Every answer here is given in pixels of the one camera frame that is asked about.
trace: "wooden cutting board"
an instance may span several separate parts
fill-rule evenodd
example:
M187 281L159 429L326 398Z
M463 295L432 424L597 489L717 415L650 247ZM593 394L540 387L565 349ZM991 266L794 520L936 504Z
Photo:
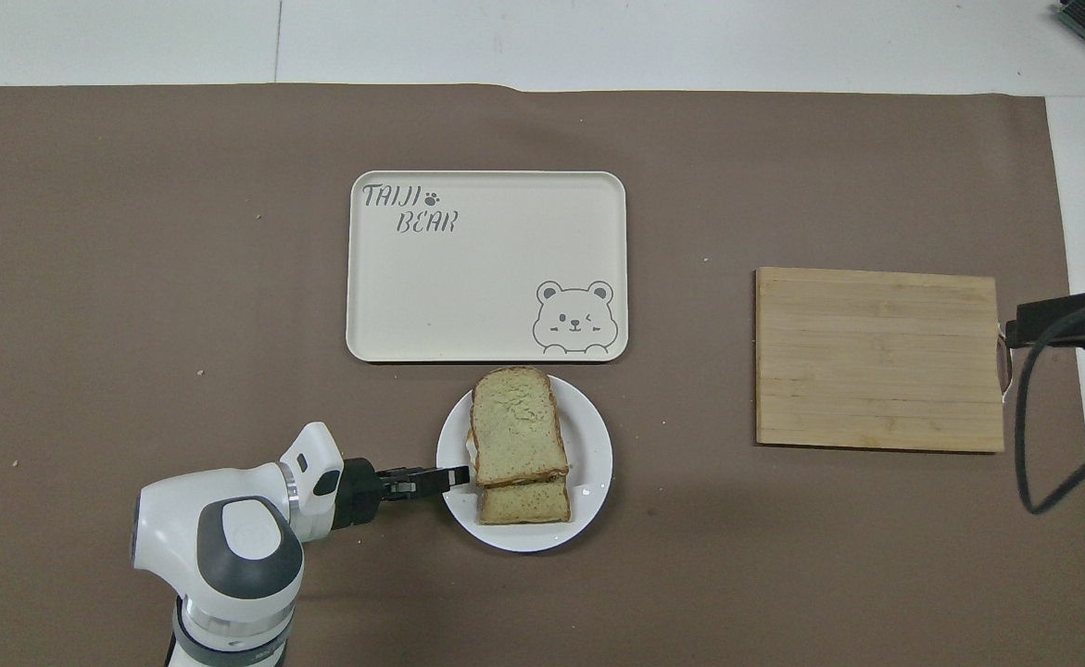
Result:
M1004 450L995 280L757 270L757 440Z

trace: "rectangular tray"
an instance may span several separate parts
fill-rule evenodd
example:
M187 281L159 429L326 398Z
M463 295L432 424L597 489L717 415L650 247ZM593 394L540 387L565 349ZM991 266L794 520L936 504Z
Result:
M372 170L353 184L346 342L359 359L615 359L627 296L611 174Z

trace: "black cable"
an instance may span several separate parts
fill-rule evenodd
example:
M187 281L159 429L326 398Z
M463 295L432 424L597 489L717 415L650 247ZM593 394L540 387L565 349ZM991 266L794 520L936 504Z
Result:
M1081 485L1082 480L1085 479L1085 463L1083 463L1069 477L1064 478L1064 482L1060 483L1054 489L1054 492L1049 493L1048 498L1033 504L1032 495L1029 491L1027 465L1024 463L1024 421L1027 419L1029 412L1029 381L1032 379L1032 369L1037 363L1038 356L1049 346L1049 343L1054 338L1067 333L1072 325L1078 324L1084 317L1085 308L1081 308L1060 318L1058 321L1051 322L1049 328L1045 329L1044 333L1041 334L1041 337L1033 343L1032 350L1029 352L1029 359L1024 360L1024 369L1020 371L1020 387L1016 405L1016 480L1020 488L1020 502L1024 503L1024 509L1032 512L1032 514L1048 512L1051 510L1051 506L1060 502L1060 499L1067 497L1075 486Z

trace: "bear ear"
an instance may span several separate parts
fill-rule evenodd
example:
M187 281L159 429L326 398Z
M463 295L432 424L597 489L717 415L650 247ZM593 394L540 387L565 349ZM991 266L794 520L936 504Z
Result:
M562 292L562 287L554 280L547 280L546 283L538 284L538 303L547 303L547 300Z
M604 304L612 302L612 286L609 283L602 282L602 280L597 280L596 283L588 284L587 291L593 293L600 299L604 299Z

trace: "white plate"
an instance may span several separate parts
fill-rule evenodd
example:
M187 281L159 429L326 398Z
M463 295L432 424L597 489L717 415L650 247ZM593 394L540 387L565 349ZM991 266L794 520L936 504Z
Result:
M546 550L566 542L592 523L612 485L612 440L604 419L592 401L573 385L551 375L550 387L559 405L559 428L567 449L571 473L567 474L567 496L571 498L571 521L556 524L513 524L484 526L477 520L480 489L475 482L455 486L444 493L449 511L467 531L480 541L497 549L531 552ZM435 465L471 466L469 454L472 393L464 394L447 415L435 451Z
M348 207L348 350L615 359L626 257L624 185L602 170L372 170Z

